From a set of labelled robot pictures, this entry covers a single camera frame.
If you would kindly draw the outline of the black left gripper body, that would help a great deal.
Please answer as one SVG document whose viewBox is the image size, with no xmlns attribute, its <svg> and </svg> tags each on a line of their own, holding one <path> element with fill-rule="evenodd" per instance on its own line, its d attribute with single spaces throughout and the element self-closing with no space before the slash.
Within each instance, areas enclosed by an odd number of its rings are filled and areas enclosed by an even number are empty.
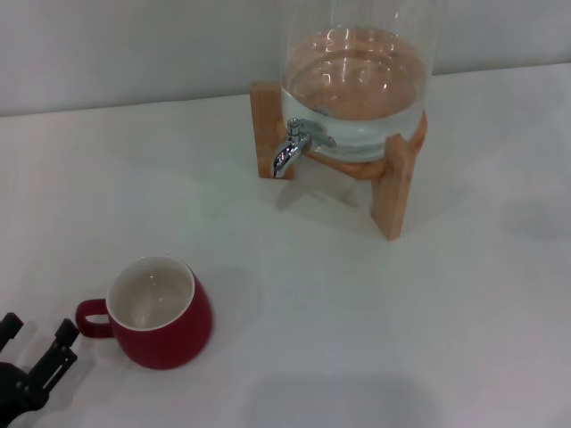
<svg viewBox="0 0 571 428">
<path fill-rule="evenodd" d="M 26 372 L 13 364 L 1 363 L 1 412 L 25 413 L 46 404 L 46 393 Z"/>
</svg>

